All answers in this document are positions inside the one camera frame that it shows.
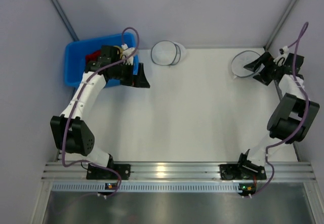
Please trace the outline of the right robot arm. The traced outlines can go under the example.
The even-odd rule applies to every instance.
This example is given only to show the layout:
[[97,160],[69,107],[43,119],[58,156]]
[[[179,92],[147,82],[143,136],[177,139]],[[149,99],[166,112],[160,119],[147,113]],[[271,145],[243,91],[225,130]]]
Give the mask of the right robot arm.
[[318,111],[319,104],[309,99],[304,89],[304,77],[299,73],[304,58],[282,48],[276,58],[269,52],[258,54],[246,50],[234,57],[232,73],[238,78],[253,78],[263,85],[276,84],[279,104],[267,123],[269,137],[279,143],[270,146],[260,143],[239,157],[238,166],[256,171],[269,159],[269,150],[302,141]]

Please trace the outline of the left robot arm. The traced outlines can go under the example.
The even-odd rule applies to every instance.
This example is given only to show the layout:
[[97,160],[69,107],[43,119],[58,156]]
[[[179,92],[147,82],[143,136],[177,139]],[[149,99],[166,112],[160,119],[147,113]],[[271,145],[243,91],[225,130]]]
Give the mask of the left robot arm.
[[71,166],[65,161],[65,155],[72,154],[78,157],[76,163],[88,163],[108,170],[113,168],[113,157],[96,145],[86,120],[98,95],[110,80],[116,79],[124,86],[150,88],[142,63],[134,73],[137,50],[125,43],[120,47],[102,46],[97,58],[86,64],[82,80],[68,106],[59,116],[51,118],[54,142],[62,153],[64,167]]

